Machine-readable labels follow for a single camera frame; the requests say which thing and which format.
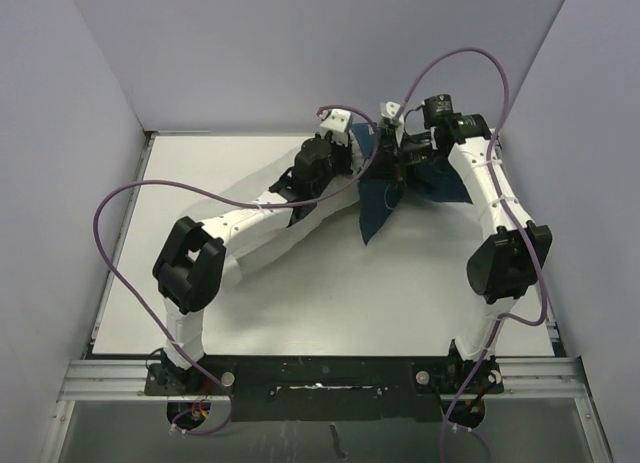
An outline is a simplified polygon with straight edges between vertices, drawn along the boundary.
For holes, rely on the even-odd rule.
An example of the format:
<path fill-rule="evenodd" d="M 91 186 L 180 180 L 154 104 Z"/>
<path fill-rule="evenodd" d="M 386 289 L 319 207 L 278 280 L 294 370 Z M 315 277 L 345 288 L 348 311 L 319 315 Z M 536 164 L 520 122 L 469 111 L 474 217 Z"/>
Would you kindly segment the dark blue embroidered pillowcase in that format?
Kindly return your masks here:
<path fill-rule="evenodd" d="M 471 203 L 466 187 L 446 158 L 434 158 L 412 171 L 407 184 L 364 177 L 359 180 L 359 229 L 365 245 L 385 225 L 406 193 L 435 203 Z"/>

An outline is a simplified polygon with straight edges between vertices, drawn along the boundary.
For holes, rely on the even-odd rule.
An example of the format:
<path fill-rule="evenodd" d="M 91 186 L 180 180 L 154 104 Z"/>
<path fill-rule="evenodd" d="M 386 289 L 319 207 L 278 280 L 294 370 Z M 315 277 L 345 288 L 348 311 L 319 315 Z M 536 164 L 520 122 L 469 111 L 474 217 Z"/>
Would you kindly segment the white pillow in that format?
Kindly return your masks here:
<path fill-rule="evenodd" d="M 365 159 L 350 131 L 354 173 Z M 241 208 L 201 222 L 209 241 L 198 258 L 203 278 L 215 288 L 231 288 L 284 256 L 329 216 L 353 205 L 358 190 L 350 176 L 327 174 L 319 133 L 304 141 L 291 166 L 262 194 Z"/>

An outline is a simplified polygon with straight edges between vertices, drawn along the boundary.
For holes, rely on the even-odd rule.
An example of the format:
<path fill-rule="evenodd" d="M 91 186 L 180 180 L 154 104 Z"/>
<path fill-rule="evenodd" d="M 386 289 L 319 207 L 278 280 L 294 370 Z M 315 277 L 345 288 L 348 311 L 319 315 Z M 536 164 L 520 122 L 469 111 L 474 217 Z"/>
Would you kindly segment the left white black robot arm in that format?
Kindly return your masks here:
<path fill-rule="evenodd" d="M 354 205 L 359 194 L 350 180 L 370 150 L 355 131 L 321 130 L 264 168 L 268 184 L 248 207 L 174 223 L 152 275 L 166 314 L 161 361 L 177 391 L 190 394 L 202 385 L 205 308 Z"/>

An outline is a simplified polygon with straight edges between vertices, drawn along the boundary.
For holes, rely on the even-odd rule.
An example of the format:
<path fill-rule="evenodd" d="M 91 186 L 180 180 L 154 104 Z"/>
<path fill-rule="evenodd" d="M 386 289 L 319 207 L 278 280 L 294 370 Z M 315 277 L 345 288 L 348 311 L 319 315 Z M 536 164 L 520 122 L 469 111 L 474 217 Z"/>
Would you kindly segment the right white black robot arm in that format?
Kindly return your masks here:
<path fill-rule="evenodd" d="M 454 339 L 461 357 L 445 367 L 448 385 L 466 392 L 480 381 L 476 361 L 494 355 L 506 320 L 531 327 L 546 321 L 549 295 L 542 268 L 552 233 L 515 195 L 496 149 L 498 132 L 483 116 L 455 111 L 448 94 L 427 98 L 419 108 L 425 132 L 413 136 L 405 131 L 400 105 L 383 105 L 382 147 L 385 161 L 404 180 L 428 163 L 446 160 L 480 223 L 482 243 L 467 261 L 466 276 L 481 301 Z"/>

